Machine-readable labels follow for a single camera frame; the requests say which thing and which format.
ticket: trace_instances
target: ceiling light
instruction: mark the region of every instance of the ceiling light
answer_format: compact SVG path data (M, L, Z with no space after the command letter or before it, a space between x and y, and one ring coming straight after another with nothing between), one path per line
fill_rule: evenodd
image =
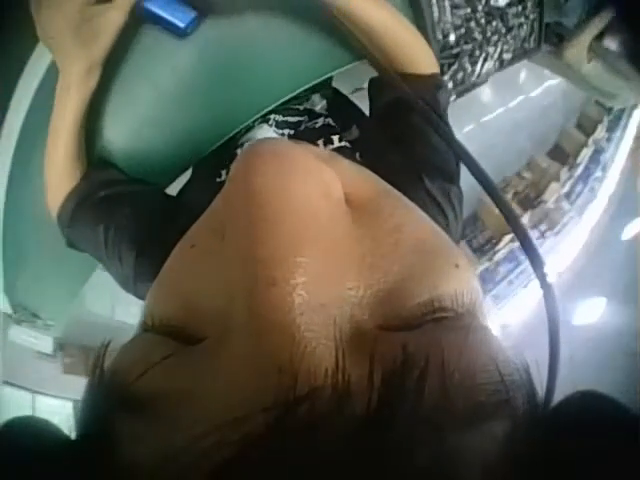
M605 297L592 297L582 300L575 312L573 312L571 323L576 326L596 323L600 320L606 308L607 299Z
M640 233L640 217L632 220L626 227L624 227L622 235L620 235L620 240L626 242L627 240L631 240L638 233Z

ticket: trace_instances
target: black cable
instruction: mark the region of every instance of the black cable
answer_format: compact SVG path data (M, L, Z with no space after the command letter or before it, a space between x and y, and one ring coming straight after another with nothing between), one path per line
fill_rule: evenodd
M429 126L434 130L436 135L438 135L443 142L446 142L447 139L450 138L450 134L444 130L445 127L441 122L432 121L434 117L437 116L433 106L412 94L409 87L404 84L397 73L390 73L391 76L395 78L396 82L399 83L409 95L415 97L415 101L422 106L422 108L417 109L419 114L425 117ZM478 163L475 157L459 141L454 142L450 147L454 154L460 159L460 162L467 168L467 170L469 170L471 176L478 182L494 205L498 208L509 227L511 227L514 236L522 246L522 251L529 260L533 273L535 274L538 283L540 284L540 288L542 289L545 310L547 312L547 330L549 337L549 364L547 366L547 383L542 397L542 409L549 409L555 397L560 365L560 309L558 307L555 290L547 279L544 259L542 258L542 254L529 231L520 221L518 214L502 195L496 184Z

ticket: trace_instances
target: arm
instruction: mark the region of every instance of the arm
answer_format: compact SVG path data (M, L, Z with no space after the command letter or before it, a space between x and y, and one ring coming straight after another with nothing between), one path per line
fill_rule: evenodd
M372 63L397 73L440 73L433 50L387 0L324 0Z
M36 30L58 66L45 153L49 212L56 217L86 166L85 116L102 65L134 0L31 0Z
M87 168L84 124L97 83L92 74L61 72L58 78L44 165L47 207L54 218Z

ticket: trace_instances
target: blue lighter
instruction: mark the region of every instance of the blue lighter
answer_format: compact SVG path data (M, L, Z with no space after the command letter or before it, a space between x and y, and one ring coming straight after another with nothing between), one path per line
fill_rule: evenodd
M139 0L138 7L149 22L179 37L193 33L200 22L198 12L180 0Z

